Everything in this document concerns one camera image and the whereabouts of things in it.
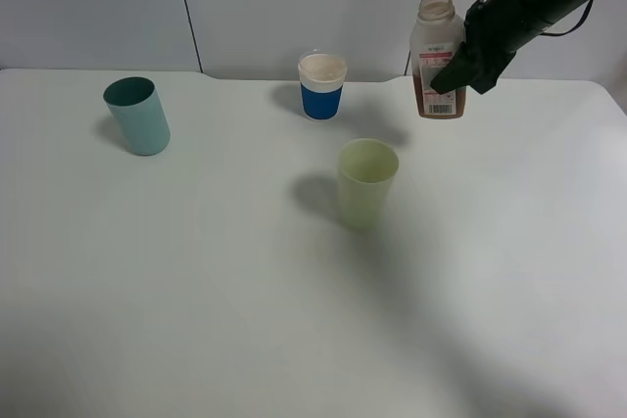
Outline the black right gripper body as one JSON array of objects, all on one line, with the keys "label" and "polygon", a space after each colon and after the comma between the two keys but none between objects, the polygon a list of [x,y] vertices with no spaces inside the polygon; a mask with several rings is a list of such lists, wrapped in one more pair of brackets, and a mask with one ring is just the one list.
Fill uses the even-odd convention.
[{"label": "black right gripper body", "polygon": [[468,10],[466,43],[515,53],[534,38],[534,17],[522,0],[478,0]]}]

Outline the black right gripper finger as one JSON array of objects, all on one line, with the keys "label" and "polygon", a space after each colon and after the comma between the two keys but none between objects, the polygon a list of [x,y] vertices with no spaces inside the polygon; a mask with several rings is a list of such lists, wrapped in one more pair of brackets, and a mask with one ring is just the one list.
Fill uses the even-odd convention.
[{"label": "black right gripper finger", "polygon": [[509,53],[478,43],[462,43],[453,58],[431,80],[439,94],[470,87],[479,94],[494,88],[509,64]]}]

